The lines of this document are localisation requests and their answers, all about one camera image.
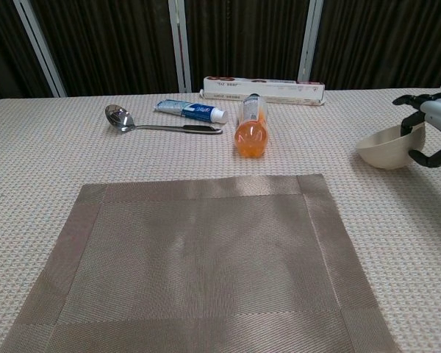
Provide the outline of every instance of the curtain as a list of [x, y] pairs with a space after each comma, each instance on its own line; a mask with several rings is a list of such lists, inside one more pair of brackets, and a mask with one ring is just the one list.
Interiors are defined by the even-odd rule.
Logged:
[[312, 81], [328, 89], [441, 85], [441, 0], [325, 0]]
[[297, 79], [309, 0], [185, 0], [191, 83]]
[[178, 92], [167, 1], [31, 3], [69, 96]]
[[12, 0], [0, 0], [0, 99], [52, 96]]

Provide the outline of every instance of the orange liquid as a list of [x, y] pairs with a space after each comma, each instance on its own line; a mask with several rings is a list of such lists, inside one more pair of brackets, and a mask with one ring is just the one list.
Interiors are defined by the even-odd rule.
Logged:
[[235, 146], [244, 157], [261, 157], [267, 144], [268, 131], [262, 113], [259, 114], [258, 121], [245, 121], [235, 132]]

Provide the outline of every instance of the toothpaste cap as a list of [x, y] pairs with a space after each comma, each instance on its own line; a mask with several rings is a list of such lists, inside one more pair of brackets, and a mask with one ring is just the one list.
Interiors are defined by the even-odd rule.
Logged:
[[213, 123], [225, 124], [227, 122], [227, 112], [219, 108], [214, 108], [211, 110], [211, 121]]

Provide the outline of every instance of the gray woven placemat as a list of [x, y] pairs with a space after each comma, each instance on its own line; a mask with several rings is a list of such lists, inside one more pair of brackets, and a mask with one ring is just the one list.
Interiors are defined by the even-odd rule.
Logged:
[[320, 175], [85, 185], [2, 352], [397, 352]]

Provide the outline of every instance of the white textured tablecloth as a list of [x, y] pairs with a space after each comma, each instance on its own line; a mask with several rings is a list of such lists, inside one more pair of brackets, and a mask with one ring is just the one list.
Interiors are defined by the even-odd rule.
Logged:
[[[441, 352], [441, 167], [382, 171], [355, 152], [358, 140], [414, 111], [393, 106], [394, 98], [440, 91], [335, 91], [322, 107], [269, 104], [270, 144], [257, 160], [234, 149], [236, 101], [197, 94], [1, 100], [0, 345], [83, 184], [323, 174], [395, 340], [405, 352]], [[119, 104], [136, 124], [197, 124], [153, 113], [166, 98], [228, 110], [224, 133], [121, 135], [104, 117], [108, 104]], [[431, 126], [426, 133], [431, 154], [441, 134]]]

